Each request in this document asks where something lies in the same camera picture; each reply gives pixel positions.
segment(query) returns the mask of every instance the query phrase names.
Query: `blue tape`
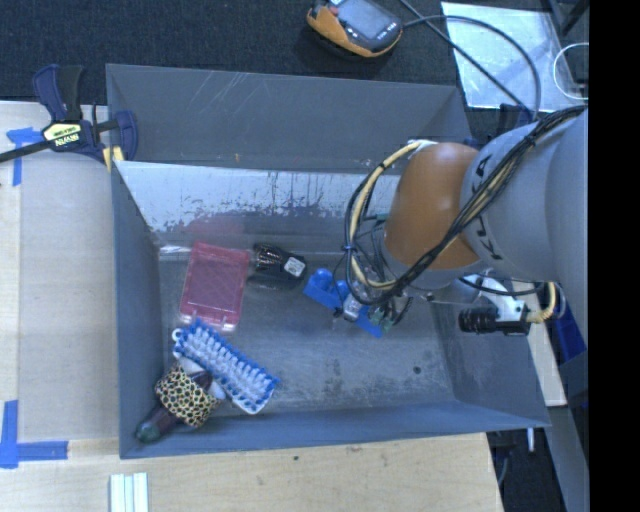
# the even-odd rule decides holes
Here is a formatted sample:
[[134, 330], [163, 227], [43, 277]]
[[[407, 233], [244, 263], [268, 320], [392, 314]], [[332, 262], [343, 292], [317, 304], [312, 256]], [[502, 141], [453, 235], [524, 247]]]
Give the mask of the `blue tape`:
[[18, 401], [4, 404], [0, 437], [0, 468], [15, 469], [23, 461], [65, 460], [68, 441], [18, 443]]
[[[42, 134], [33, 128], [9, 130], [7, 137], [16, 145], [16, 149], [21, 148], [24, 144], [34, 144], [44, 140]], [[13, 186], [16, 187], [20, 183], [22, 183], [22, 158], [16, 158], [13, 161]]]

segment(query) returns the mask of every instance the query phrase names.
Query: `black carpet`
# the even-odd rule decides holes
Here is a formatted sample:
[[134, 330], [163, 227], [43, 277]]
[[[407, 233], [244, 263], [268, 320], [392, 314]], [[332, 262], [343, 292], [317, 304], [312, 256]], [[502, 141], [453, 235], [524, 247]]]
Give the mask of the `black carpet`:
[[[378, 3], [404, 21], [414, 19], [398, 0]], [[541, 0], [464, 3], [546, 6]], [[438, 1], [412, 4], [423, 15], [441, 14]], [[313, 40], [305, 22], [309, 5], [309, 0], [0, 0], [0, 99], [32, 101], [33, 74], [51, 63], [84, 66], [80, 102], [99, 105], [107, 103], [107, 63], [459, 84], [451, 49], [426, 27], [408, 29], [389, 57], [346, 61]], [[565, 41], [581, 42], [584, 30], [584, 22], [578, 23], [574, 32], [579, 35], [569, 34]], [[497, 111], [467, 113], [480, 143], [497, 135]], [[543, 433], [536, 432], [533, 455], [527, 452], [525, 432], [512, 437], [503, 484], [506, 512], [564, 512]], [[500, 471], [501, 460], [497, 463]]]

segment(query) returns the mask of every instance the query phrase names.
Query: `yellow label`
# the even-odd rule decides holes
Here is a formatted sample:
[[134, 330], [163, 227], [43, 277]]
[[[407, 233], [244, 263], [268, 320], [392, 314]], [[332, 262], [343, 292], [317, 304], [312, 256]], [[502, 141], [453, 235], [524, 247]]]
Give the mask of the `yellow label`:
[[[80, 133], [81, 131], [82, 127], [79, 124], [52, 124], [42, 133], [42, 135], [46, 140], [54, 140], [60, 137], [73, 136], [74, 134]], [[75, 137], [70, 137], [70, 139], [74, 140], [78, 140], [78, 138], [78, 135], [75, 135]]]

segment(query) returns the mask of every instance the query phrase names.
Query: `black device screen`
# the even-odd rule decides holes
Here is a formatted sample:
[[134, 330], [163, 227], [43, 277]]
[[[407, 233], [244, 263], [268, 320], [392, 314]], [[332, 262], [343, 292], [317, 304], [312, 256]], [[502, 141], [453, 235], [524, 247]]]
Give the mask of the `black device screen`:
[[375, 38], [391, 22], [383, 11], [366, 0], [344, 2], [340, 5], [339, 17], [367, 39]]

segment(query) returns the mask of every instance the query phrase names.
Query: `black object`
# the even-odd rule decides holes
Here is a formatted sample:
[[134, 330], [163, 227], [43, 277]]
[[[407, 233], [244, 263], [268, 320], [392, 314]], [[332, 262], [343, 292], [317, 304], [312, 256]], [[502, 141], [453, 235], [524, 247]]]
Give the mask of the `black object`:
[[371, 0], [315, 0], [307, 22], [347, 55], [378, 57], [402, 35], [402, 20]]
[[458, 325], [462, 332], [488, 334], [502, 331], [505, 335], [526, 335], [531, 328], [531, 324], [526, 321], [527, 313], [525, 306], [517, 320], [499, 320], [498, 308], [494, 306], [469, 308], [460, 311]]
[[302, 256], [268, 244], [255, 244], [255, 272], [250, 283], [267, 288], [289, 289], [302, 282], [307, 273], [307, 262]]

